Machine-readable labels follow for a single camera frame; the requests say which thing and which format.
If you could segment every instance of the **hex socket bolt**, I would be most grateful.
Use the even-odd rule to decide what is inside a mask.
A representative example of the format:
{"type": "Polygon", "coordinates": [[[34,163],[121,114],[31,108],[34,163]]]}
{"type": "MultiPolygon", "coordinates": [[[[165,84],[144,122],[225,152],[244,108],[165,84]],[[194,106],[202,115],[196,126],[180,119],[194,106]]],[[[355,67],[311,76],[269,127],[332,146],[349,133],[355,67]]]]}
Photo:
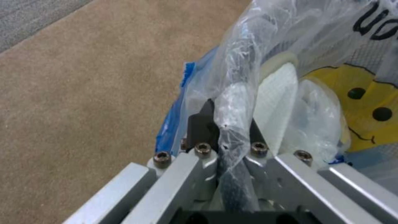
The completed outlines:
{"type": "Polygon", "coordinates": [[[294,155],[297,157],[297,159],[303,161],[307,166],[311,166],[312,164],[312,155],[304,150],[297,150],[295,151],[294,155]]]}
{"type": "Polygon", "coordinates": [[[211,146],[205,142],[195,145],[195,155],[201,159],[206,159],[210,156],[211,146]]]}
{"type": "Polygon", "coordinates": [[[153,164],[159,169],[167,168],[172,162],[172,157],[166,151],[157,152],[153,156],[153,164]]]}
{"type": "Polygon", "coordinates": [[[263,158],[267,156],[268,150],[267,144],[263,142],[254,142],[250,148],[250,153],[255,157],[263,158]]]}

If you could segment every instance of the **clear plastic bag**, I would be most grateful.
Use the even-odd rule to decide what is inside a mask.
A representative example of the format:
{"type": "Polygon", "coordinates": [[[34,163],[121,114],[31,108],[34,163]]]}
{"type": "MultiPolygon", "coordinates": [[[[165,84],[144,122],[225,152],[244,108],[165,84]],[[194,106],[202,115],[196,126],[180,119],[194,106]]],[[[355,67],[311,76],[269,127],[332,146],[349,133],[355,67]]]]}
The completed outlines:
{"type": "Polygon", "coordinates": [[[321,83],[303,80],[279,153],[306,150],[313,157],[312,168],[319,169],[336,160],[350,146],[348,133],[336,95],[321,83]]]}
{"type": "MultiPolygon", "coordinates": [[[[395,5],[390,1],[253,0],[227,31],[220,46],[185,74],[180,98],[171,111],[178,116],[168,116],[172,120],[166,120],[165,124],[172,124],[172,128],[162,127],[157,139],[161,144],[157,144],[156,150],[177,154],[180,140],[186,133],[187,118],[197,113],[207,99],[213,99],[214,120],[220,129],[219,187],[223,205],[227,210],[257,210],[256,196],[242,158],[250,148],[249,128],[262,80],[261,66],[273,56],[287,51],[298,59],[295,69],[299,78],[305,75],[319,78],[340,101],[350,91],[339,89],[339,81],[335,80],[342,77],[341,70],[337,70],[342,65],[356,68],[353,73],[350,69],[344,70],[355,77],[360,69],[373,74],[367,83],[361,83],[364,85],[361,88],[366,90],[364,97],[375,83],[387,83],[396,89],[398,69],[397,64],[391,62],[396,61],[398,55],[390,50],[396,41],[396,18],[395,5]],[[386,56],[390,59],[383,62],[386,56]],[[325,72],[329,69],[336,69],[333,76],[325,72]]],[[[395,92],[384,93],[383,99],[372,98],[372,105],[361,107],[363,116],[355,117],[345,110],[349,101],[343,104],[348,126],[361,126],[360,130],[366,130],[366,135],[379,130],[397,130],[398,120],[394,116],[387,127],[385,123],[364,126],[366,123],[363,122],[371,118],[374,104],[385,107],[384,99],[390,100],[388,109],[391,113],[398,114],[398,103],[389,94],[395,92]]],[[[358,146],[356,150],[396,141],[394,136],[385,134],[376,136],[375,139],[380,139],[378,143],[352,128],[350,131],[351,138],[355,138],[353,145],[358,146]]]]}

